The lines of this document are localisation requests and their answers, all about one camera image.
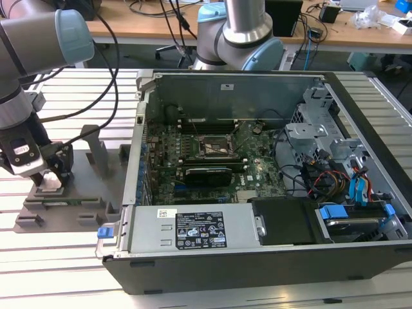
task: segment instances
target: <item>red wire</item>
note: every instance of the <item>red wire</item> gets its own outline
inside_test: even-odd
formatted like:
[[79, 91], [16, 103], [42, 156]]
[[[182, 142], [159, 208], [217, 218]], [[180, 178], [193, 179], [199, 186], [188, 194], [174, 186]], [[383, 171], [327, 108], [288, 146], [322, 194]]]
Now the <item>red wire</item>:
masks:
[[[354, 167], [353, 170], [358, 173], [359, 169], [357, 167]], [[368, 191], [367, 191], [367, 195], [368, 195], [368, 201], [372, 201], [372, 182], [370, 181], [370, 179], [368, 177], [365, 176], [366, 181], [368, 182]]]
[[339, 172], [339, 171], [332, 171], [332, 172], [334, 172], [334, 173], [338, 173], [339, 175], [344, 176], [347, 180], [349, 180], [349, 181], [350, 181], [350, 179], [349, 179], [348, 175], [346, 175], [345, 173], [342, 173], [342, 172]]
[[[314, 187], [316, 186], [316, 184], [319, 182], [319, 180], [321, 179], [321, 177], [322, 177], [324, 174], [332, 174], [332, 173], [331, 173], [330, 171], [322, 172], [322, 173], [319, 175], [319, 177], [316, 178], [316, 180], [315, 180], [315, 182], [314, 182]], [[308, 195], [310, 195], [310, 193], [312, 193], [312, 192], [313, 192], [313, 190], [310, 189], [309, 192], [308, 192]]]

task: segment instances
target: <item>white box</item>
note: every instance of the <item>white box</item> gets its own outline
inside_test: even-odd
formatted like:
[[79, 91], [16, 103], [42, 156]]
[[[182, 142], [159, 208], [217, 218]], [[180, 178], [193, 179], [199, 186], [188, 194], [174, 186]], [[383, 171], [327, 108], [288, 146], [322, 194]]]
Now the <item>white box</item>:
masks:
[[395, 24], [393, 24], [392, 29], [395, 29], [402, 35], [410, 35], [412, 34], [412, 20], [399, 19]]

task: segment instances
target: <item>light blue robot joint cap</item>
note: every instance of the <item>light blue robot joint cap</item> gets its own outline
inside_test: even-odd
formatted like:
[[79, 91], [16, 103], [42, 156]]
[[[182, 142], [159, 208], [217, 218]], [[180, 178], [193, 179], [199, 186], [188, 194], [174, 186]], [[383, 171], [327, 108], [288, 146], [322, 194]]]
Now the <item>light blue robot joint cap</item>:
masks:
[[95, 55], [93, 39], [86, 22], [78, 11], [57, 10], [55, 27], [64, 60], [69, 65], [93, 58]]
[[256, 51], [245, 61], [242, 67], [243, 71], [268, 71], [275, 68], [278, 59], [283, 55], [282, 42], [273, 37], [263, 43]]
[[202, 5], [198, 13], [198, 23], [217, 21], [226, 18], [225, 3], [209, 3]]

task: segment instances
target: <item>open computer chassis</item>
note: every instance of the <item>open computer chassis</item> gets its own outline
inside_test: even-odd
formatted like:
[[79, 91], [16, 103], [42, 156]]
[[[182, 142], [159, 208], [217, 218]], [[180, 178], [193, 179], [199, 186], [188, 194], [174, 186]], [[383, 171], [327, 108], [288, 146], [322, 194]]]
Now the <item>open computer chassis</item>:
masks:
[[127, 293], [367, 279], [412, 260], [412, 182], [333, 73], [142, 70], [137, 86], [122, 219], [101, 231], [117, 247], [97, 250]]

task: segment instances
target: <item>motherboard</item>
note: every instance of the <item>motherboard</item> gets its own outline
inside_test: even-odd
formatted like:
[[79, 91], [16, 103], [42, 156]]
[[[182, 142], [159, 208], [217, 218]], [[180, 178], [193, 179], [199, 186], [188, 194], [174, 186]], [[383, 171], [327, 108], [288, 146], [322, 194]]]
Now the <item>motherboard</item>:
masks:
[[271, 157], [272, 134], [253, 121], [207, 127], [149, 124], [152, 204], [246, 203], [285, 195]]

